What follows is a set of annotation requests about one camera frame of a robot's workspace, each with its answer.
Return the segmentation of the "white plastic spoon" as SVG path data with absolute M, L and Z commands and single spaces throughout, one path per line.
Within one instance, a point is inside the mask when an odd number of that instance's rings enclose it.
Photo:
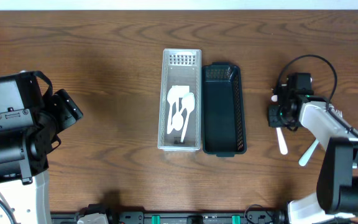
M 177 112 L 173 115 L 172 126 L 174 130 L 179 131 L 183 127 L 183 116 L 180 112 Z
M 272 100 L 273 102 L 277 102 L 277 101 L 278 101 L 278 96 L 277 96 L 277 95 L 273 95 L 273 96 L 271 97 L 271 100 Z
M 176 95 L 177 95 L 177 99 L 176 99 L 176 109 L 177 111 L 180 110 L 180 98 L 183 98 L 187 93 L 190 92 L 190 87 L 188 85 L 176 85 L 175 86 L 176 89 Z
M 172 111 L 173 111 L 173 105 L 176 104 L 175 103 L 176 99 L 177 99 L 176 89 L 175 86 L 172 86 L 167 94 L 167 101 L 170 105 L 169 112 L 168 112 L 168 121 L 167 121 L 167 134 L 170 134 L 174 130 L 172 126 L 172 118 L 173 118 Z
M 183 125 L 183 131 L 182 131 L 182 134 L 181 134 L 181 141 L 180 142 L 184 142 L 187 127 L 188 127 L 188 120 L 190 118 L 190 113 L 195 108 L 195 96 L 194 96 L 193 93 L 187 93 L 183 97 L 182 106 L 183 106 L 184 109 L 186 109 L 186 118 L 185 118 L 185 123 Z

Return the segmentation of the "white plastic fork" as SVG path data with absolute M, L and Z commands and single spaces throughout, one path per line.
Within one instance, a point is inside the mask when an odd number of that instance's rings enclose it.
M 288 147 L 282 132 L 282 128 L 276 128 L 276 133 L 277 133 L 277 139 L 278 139 L 278 146 L 279 146 L 279 150 L 280 153 L 282 155 L 287 155 L 288 154 Z
M 314 153 L 314 150 L 317 148 L 319 144 L 319 141 L 315 139 L 313 143 L 309 146 L 309 148 L 303 153 L 303 155 L 300 157 L 298 164 L 302 167 L 307 165 L 308 161 L 310 160 L 311 156 Z

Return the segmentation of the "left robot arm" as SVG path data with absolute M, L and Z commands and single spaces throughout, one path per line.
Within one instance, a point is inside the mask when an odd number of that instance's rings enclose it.
M 0 223 L 51 223 L 47 156 L 83 113 L 41 71 L 0 77 Z

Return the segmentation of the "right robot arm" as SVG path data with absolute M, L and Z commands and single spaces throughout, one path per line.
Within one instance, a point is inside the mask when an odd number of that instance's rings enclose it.
M 286 152 L 282 128 L 309 130 L 325 156 L 316 192 L 288 203 L 289 223 L 323 223 L 358 215 L 358 130 L 322 96 L 314 95 L 309 73 L 294 73 L 273 89 L 268 125 L 277 130 Z

